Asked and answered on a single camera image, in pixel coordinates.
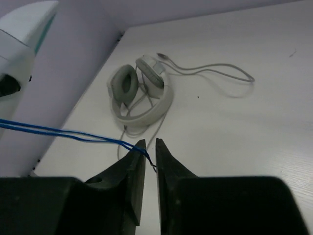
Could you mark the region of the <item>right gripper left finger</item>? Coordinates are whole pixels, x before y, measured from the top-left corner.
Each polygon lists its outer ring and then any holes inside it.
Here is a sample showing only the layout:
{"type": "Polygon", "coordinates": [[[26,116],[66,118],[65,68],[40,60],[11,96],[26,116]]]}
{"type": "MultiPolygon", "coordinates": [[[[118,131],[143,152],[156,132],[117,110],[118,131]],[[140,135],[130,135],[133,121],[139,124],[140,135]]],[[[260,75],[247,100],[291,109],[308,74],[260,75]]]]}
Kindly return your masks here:
{"type": "Polygon", "coordinates": [[[86,185],[102,193],[96,203],[109,225],[140,225],[145,161],[143,153],[131,150],[116,163],[85,181],[86,185]]]}

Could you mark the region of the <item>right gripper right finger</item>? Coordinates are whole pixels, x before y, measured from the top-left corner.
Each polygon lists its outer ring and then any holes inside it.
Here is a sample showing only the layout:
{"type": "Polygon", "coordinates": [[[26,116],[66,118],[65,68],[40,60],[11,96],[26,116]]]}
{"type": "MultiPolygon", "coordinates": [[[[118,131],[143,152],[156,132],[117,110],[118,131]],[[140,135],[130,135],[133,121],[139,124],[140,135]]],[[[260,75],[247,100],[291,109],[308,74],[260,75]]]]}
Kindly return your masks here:
{"type": "Polygon", "coordinates": [[[163,139],[156,139],[156,174],[160,233],[162,235],[179,235],[182,225],[181,200],[177,186],[184,179],[198,178],[170,152],[163,139]]]}

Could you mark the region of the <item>teal white headphones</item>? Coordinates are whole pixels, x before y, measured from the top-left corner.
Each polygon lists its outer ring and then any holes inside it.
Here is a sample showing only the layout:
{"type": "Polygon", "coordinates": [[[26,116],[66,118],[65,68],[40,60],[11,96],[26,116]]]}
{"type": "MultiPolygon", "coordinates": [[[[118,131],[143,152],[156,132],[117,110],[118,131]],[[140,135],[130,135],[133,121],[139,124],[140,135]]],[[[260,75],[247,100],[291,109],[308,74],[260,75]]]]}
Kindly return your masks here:
{"type": "Polygon", "coordinates": [[[58,5],[56,0],[34,2],[0,19],[1,120],[11,120],[22,99],[58,5]]]}

